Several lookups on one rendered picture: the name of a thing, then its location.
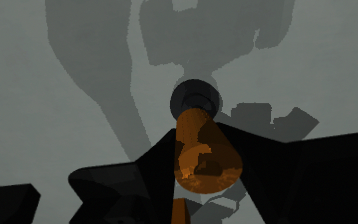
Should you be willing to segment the orange knob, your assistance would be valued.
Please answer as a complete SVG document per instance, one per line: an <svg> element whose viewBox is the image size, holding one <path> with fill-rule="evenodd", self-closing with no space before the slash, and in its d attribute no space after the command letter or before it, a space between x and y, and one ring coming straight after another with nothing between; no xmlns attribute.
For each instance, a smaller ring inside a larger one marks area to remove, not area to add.
<svg viewBox="0 0 358 224"><path fill-rule="evenodd" d="M175 179L183 188L210 194L229 188L239 178L242 158L211 118L200 108L178 117Z"/></svg>

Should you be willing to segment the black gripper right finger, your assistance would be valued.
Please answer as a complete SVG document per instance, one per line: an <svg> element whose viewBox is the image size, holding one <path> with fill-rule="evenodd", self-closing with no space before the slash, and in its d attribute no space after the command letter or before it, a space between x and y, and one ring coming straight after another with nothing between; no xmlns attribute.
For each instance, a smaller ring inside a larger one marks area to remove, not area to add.
<svg viewBox="0 0 358 224"><path fill-rule="evenodd" d="M282 143L216 122L242 158L240 180L265 224L287 220L310 163L358 156L358 132Z"/></svg>

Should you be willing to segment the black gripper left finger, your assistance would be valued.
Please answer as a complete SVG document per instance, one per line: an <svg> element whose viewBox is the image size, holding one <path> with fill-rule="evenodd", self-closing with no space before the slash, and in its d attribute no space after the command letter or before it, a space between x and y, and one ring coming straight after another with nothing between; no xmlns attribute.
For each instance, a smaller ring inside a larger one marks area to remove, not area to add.
<svg viewBox="0 0 358 224"><path fill-rule="evenodd" d="M68 176L68 183L84 202L137 194L152 224L171 224L175 186L176 128L134 162L83 167Z"/></svg>

